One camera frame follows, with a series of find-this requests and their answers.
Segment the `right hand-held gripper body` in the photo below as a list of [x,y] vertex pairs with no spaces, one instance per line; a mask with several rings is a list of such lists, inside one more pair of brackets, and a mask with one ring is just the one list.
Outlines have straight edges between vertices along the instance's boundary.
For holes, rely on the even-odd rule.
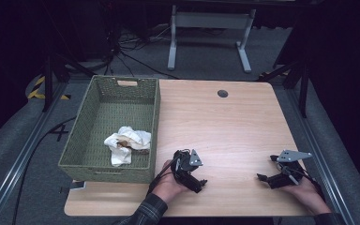
[[282,188],[289,185],[298,185],[302,177],[306,175],[299,161],[311,157],[311,153],[283,150],[278,155],[277,161],[273,161],[277,165],[279,174],[268,177],[270,180],[269,187]]

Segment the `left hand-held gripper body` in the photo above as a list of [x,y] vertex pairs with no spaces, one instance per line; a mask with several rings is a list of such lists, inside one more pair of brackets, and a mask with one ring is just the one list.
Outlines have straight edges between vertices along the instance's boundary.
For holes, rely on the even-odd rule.
[[177,150],[173,155],[173,160],[172,172],[178,183],[184,185],[185,181],[200,181],[191,175],[203,165],[195,149]]

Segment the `white cloth with brown print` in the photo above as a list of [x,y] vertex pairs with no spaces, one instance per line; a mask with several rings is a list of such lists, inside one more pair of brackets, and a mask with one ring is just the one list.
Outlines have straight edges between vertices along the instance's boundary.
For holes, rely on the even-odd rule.
[[132,127],[120,127],[116,133],[107,137],[104,144],[111,150],[111,164],[114,167],[131,163],[132,154],[146,155],[151,149],[152,134]]

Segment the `green woven basket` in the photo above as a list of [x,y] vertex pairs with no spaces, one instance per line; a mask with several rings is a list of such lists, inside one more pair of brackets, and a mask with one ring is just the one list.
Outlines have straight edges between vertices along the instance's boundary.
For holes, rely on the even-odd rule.
[[[58,166],[77,181],[150,183],[155,177],[159,80],[94,76],[87,88]],[[147,131],[146,153],[131,154],[131,162],[114,167],[104,140],[121,127]]]

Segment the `person's right hand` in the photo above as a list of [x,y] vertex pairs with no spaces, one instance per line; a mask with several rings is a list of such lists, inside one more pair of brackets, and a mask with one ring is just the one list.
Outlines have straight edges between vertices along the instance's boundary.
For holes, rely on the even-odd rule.
[[313,215],[331,213],[318,190],[306,177],[303,177],[298,185],[282,187],[281,190],[292,194]]

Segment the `person's left hand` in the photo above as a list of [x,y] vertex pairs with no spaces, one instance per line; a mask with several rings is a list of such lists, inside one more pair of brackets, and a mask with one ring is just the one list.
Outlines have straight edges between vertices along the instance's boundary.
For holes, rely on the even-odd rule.
[[188,188],[176,182],[170,169],[170,160],[168,159],[162,166],[164,176],[158,181],[152,193],[157,195],[166,204],[169,204],[179,194],[187,192]]

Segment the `black metal stand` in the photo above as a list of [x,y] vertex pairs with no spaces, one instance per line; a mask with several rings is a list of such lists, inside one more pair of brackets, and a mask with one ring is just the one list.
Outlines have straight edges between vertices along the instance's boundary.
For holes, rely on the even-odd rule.
[[53,77],[56,77],[59,83],[67,83],[70,79],[70,75],[66,65],[70,65],[81,73],[88,77],[93,77],[95,73],[79,64],[78,62],[71,60],[59,53],[50,53],[45,61],[44,65],[44,77],[45,77],[45,100],[43,112],[49,110],[53,104]]
[[268,82],[279,75],[288,73],[285,80],[282,83],[282,86],[285,89],[294,89],[294,87],[300,83],[300,92],[298,99],[298,108],[301,115],[306,118],[307,111],[307,94],[308,94],[308,67],[304,61],[294,61],[289,65],[284,65],[280,68],[277,68],[271,72],[262,73],[257,79],[258,82]]

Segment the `yellow and black floor tape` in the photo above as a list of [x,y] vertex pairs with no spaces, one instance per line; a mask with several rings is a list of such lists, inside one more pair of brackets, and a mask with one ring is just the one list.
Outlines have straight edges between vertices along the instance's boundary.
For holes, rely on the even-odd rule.
[[35,82],[34,87],[30,91],[30,93],[28,94],[28,98],[44,99],[45,95],[39,92],[39,89],[42,86],[42,84],[44,84],[44,82],[45,82],[45,76],[41,75]]

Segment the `grey metal floor rail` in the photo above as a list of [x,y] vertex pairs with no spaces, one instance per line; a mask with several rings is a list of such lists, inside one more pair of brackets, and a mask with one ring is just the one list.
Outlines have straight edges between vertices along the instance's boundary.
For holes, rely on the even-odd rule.
[[33,150],[38,145],[38,141],[41,140],[42,129],[44,129],[47,121],[49,120],[49,117],[53,112],[54,106],[59,102],[61,96],[67,88],[67,85],[67,83],[59,82],[56,84],[56,87],[53,89],[52,105],[48,111],[41,112],[39,114],[33,129],[30,131],[27,140],[22,146],[22,150],[8,170],[5,179],[0,186],[0,212],[4,204],[7,202],[12,190],[16,187],[18,180],[22,176],[27,160],[31,157]]
[[292,90],[286,90],[286,95],[292,105],[292,110],[296,114],[295,118],[302,127],[303,133],[307,138],[308,149],[313,154],[314,165],[317,173],[322,180],[322,190],[327,194],[331,204],[343,216],[347,225],[355,225],[351,211],[347,206],[343,195],[340,192],[337,180],[332,173],[328,162],[322,152],[321,147],[317,141],[316,136],[311,129],[310,123],[306,117],[303,116],[299,109],[299,98]]

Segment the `white metal desk frame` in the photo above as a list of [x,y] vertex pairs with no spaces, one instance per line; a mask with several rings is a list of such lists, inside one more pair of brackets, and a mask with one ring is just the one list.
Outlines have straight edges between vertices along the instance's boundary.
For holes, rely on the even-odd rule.
[[183,12],[176,5],[172,6],[171,17],[171,44],[169,49],[168,70],[175,69],[176,61],[176,29],[177,28],[215,28],[215,29],[237,29],[243,30],[244,35],[240,41],[235,43],[243,70],[251,72],[248,61],[246,45],[248,36],[255,19],[256,10],[252,9],[246,14],[213,13],[213,12]]

